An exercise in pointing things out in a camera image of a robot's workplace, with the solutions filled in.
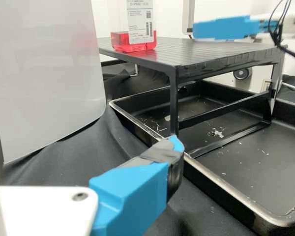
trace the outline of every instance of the black metal shelf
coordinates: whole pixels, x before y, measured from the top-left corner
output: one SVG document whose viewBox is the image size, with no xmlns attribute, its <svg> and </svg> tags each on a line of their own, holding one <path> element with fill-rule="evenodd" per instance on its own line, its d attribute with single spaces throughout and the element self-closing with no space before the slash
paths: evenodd
<svg viewBox="0 0 295 236">
<path fill-rule="evenodd" d="M 263 103 L 265 105 L 261 122 L 235 133 L 232 138 L 228 137 L 225 140 L 231 142 L 234 137 L 243 137 L 271 123 L 271 113 L 284 60 L 284 53 L 277 47 L 261 43 L 199 42 L 191 39 L 166 37 L 157 38 L 155 50 L 132 53 L 115 51 L 111 46 L 110 38 L 99 38 L 98 45 L 101 54 L 162 71 L 169 76 L 171 86 L 171 134 L 178 135 L 179 129 L 244 108 L 251 103 Z M 271 85 L 268 91 L 190 117 L 184 121 L 178 121 L 177 91 L 179 84 L 257 65 L 273 65 Z"/>
</svg>

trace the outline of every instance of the black tray floor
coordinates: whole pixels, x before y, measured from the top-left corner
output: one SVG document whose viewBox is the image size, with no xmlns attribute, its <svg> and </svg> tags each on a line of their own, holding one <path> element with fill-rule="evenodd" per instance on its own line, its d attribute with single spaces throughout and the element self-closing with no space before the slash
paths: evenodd
<svg viewBox="0 0 295 236">
<path fill-rule="evenodd" d="M 179 120 L 221 106 L 200 96 L 179 102 Z M 169 106 L 133 114 L 163 137 L 170 135 Z M 180 130 L 186 152 L 221 139 L 260 120 L 242 111 L 232 112 Z M 212 131 L 221 132 L 212 135 Z M 274 214 L 285 215 L 295 207 L 295 130 L 273 123 L 196 159 L 212 172 Z"/>
</svg>

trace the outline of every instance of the shelf leg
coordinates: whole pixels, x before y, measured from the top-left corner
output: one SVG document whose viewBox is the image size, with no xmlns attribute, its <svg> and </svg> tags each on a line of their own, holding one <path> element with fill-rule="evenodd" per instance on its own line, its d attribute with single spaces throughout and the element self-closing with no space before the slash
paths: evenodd
<svg viewBox="0 0 295 236">
<path fill-rule="evenodd" d="M 170 84 L 171 84 L 171 134 L 178 136 L 178 84 L 177 84 L 177 73 L 168 73 Z"/>
</svg>

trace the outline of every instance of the black tray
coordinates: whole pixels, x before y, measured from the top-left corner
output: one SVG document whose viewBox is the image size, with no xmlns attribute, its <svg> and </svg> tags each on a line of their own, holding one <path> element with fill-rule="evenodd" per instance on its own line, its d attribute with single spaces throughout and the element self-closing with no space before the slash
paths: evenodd
<svg viewBox="0 0 295 236">
<path fill-rule="evenodd" d="M 178 120 L 251 96 L 246 91 L 201 81 L 178 92 Z M 110 102 L 123 124 L 147 145 L 170 135 L 170 88 Z M 180 130 L 184 175 L 261 235 L 295 234 L 295 127 L 272 124 L 212 151 L 227 136 L 261 119 L 263 104 L 247 106 Z"/>
</svg>

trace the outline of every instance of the blue robot part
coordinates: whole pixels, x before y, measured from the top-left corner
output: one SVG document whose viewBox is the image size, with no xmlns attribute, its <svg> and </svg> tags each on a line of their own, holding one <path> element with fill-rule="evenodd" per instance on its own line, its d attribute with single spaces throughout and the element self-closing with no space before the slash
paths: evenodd
<svg viewBox="0 0 295 236">
<path fill-rule="evenodd" d="M 98 194 L 99 205 L 91 236 L 142 235 L 167 205 L 168 174 L 171 163 L 158 163 L 155 156 L 168 151 L 183 156 L 184 146 L 177 136 L 158 143 L 145 152 L 138 166 L 119 167 L 89 180 L 89 187 Z"/>
<path fill-rule="evenodd" d="M 277 21 L 270 22 L 274 30 Z M 268 32 L 268 21 L 251 20 L 250 16 L 220 18 L 193 24 L 194 38 L 214 38 L 216 40 L 241 39 L 261 32 Z"/>
</svg>

